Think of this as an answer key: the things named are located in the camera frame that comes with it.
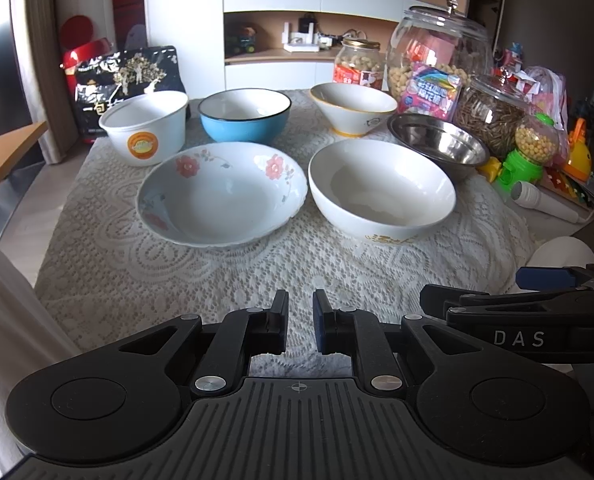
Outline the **large white ceramic bowl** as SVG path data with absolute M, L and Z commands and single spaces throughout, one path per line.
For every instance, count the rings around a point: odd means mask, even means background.
M 438 165 L 385 141 L 329 144 L 311 157 L 308 179 L 323 217 L 364 242 L 411 242 L 437 230 L 456 205 L 454 185 Z

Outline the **stainless steel bowl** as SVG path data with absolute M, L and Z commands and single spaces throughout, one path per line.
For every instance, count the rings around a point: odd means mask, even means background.
M 396 114 L 387 122 L 395 139 L 432 160 L 460 183 L 490 158 L 486 144 L 444 120 L 421 114 Z

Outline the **white conical bowl yellow rim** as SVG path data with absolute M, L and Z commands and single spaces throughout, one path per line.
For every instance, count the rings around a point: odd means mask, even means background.
M 309 90 L 309 96 L 332 129 L 350 138 L 365 136 L 382 125 L 398 107 L 388 93 L 359 84 L 317 84 Z

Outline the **blue enamel bowl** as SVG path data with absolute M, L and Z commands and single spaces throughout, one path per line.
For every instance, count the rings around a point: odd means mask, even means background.
M 290 110 L 286 94 L 262 88 L 222 91 L 198 104 L 201 125 L 215 142 L 271 144 L 285 128 Z

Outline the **white bowl with orange logo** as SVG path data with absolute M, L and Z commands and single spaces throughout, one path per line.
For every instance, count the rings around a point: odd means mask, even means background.
M 183 147 L 187 104 L 181 91 L 144 93 L 111 107 L 99 125 L 127 165 L 153 166 Z

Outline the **yellow rubber duck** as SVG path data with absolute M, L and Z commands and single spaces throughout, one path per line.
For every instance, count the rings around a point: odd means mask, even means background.
M 487 162 L 476 168 L 478 174 L 481 174 L 489 183 L 493 183 L 498 179 L 498 175 L 501 174 L 503 168 L 502 162 L 496 157 L 491 156 Z

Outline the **green gumball candy dispenser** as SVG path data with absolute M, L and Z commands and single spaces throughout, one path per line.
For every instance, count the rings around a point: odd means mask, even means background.
M 554 120 L 542 112 L 527 115 L 518 122 L 514 132 L 515 148 L 504 159 L 495 184 L 504 193 L 512 192 L 520 181 L 538 184 L 543 168 L 559 151 Z

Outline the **pink marshmallow bag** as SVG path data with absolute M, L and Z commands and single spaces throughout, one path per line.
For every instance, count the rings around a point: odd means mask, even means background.
M 459 76 L 415 62 L 400 96 L 398 112 L 425 115 L 449 122 L 461 89 L 462 81 Z

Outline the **person's leg grey trousers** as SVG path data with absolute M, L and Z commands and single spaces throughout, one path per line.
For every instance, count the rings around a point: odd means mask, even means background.
M 0 470 L 23 457 L 6 423 L 6 399 L 26 376 L 80 353 L 40 304 L 32 285 L 0 252 Z

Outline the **large glass candy jar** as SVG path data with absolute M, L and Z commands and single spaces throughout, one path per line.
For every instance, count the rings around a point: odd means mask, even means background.
M 411 6 L 391 35 L 386 50 L 386 78 L 390 96 L 403 96 L 413 65 L 421 63 L 459 76 L 491 75 L 492 51 L 487 29 L 457 11 L 456 0 L 446 9 Z

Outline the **black plum snack bag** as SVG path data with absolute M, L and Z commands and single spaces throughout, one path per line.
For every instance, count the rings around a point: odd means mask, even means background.
M 101 116 L 122 101 L 163 90 L 184 92 L 175 47 L 146 47 L 101 55 L 75 70 L 74 111 L 84 139 L 106 136 Z

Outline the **white router on shelf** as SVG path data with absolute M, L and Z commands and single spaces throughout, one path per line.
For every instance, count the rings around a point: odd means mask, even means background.
M 318 53 L 331 50 L 334 42 L 334 36 L 320 32 L 318 21 L 311 14 L 299 18 L 296 30 L 290 22 L 283 24 L 281 44 L 283 50 L 288 53 Z

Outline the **white tv cabinet shelf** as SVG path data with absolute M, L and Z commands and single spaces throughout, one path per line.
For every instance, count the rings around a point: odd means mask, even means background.
M 411 6 L 448 0 L 144 0 L 146 37 L 177 50 L 186 93 L 308 89 L 331 80 L 333 48 L 286 51 L 285 42 L 319 44 L 345 32 L 386 47 Z M 456 0 L 466 12 L 469 0 Z

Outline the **wooden side table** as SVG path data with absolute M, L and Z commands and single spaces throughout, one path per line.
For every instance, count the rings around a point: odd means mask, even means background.
M 0 182 L 47 130 L 46 122 L 35 122 L 0 136 Z

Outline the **red trash bin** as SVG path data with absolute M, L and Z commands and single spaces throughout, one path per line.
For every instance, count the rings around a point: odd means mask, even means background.
M 74 15 L 61 26 L 58 38 L 65 50 L 62 69 L 66 75 L 73 75 L 80 63 L 111 52 L 112 44 L 107 38 L 93 36 L 93 23 L 85 15 Z

